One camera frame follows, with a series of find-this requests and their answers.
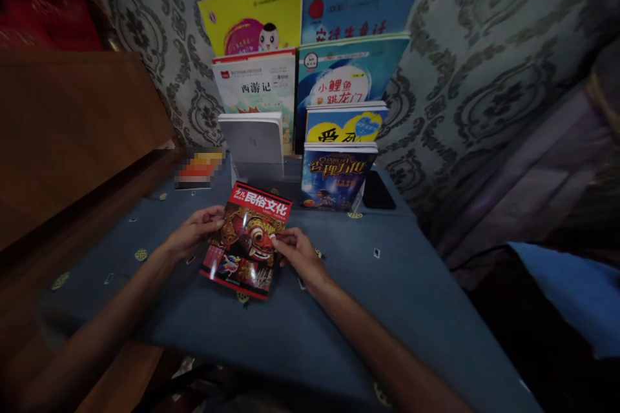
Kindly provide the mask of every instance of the children's book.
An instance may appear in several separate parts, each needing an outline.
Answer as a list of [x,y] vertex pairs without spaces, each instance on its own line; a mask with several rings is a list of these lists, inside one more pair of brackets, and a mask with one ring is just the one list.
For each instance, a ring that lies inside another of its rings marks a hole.
[[273,278],[271,238],[281,234],[291,202],[237,182],[224,209],[224,225],[212,235],[200,274],[267,300]]
[[292,154],[295,49],[214,58],[213,72],[227,113],[282,113],[284,154]]
[[302,206],[350,211],[377,158],[377,144],[305,144]]
[[409,34],[304,45],[299,49],[295,152],[304,149],[306,108],[381,100]]
[[201,0],[215,55],[272,52],[299,46],[301,0]]
[[374,142],[388,115],[383,101],[309,106],[306,142]]
[[302,44],[405,29],[415,0],[304,0]]

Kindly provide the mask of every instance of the red magazine cover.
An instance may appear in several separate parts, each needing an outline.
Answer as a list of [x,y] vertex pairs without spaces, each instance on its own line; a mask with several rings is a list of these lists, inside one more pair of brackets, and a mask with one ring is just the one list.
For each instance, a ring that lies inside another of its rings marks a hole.
[[275,251],[271,238],[286,228],[291,204],[289,200],[235,183],[224,208],[224,225],[209,240],[200,274],[267,300]]

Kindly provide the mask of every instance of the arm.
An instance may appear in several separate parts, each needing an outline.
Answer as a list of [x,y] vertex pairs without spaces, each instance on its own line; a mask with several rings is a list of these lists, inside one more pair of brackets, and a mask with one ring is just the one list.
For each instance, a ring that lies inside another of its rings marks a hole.
[[141,321],[174,267],[222,227],[222,206],[195,212],[103,309],[79,329],[21,393],[19,412],[75,411]]
[[310,240],[299,228],[285,231],[273,243],[401,411],[473,411],[329,277]]

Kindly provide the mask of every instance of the human hand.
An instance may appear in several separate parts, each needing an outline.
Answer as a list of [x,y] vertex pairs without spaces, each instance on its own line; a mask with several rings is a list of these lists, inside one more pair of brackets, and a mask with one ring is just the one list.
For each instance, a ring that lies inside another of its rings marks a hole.
[[271,239],[273,246],[295,268],[310,294],[326,283],[332,283],[323,261],[316,254],[310,239],[299,228],[284,231],[277,239]]
[[181,224],[160,248],[175,262],[191,257],[205,235],[222,227],[223,213],[224,207],[221,205],[198,210]]

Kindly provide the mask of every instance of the gray damask wall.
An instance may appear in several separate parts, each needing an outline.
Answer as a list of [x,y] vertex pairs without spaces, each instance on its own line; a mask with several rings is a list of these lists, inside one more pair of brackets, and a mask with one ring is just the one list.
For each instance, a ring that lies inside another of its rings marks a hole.
[[[188,145],[220,144],[198,0],[105,0]],[[380,162],[422,219],[583,74],[620,0],[418,0],[386,92]]]

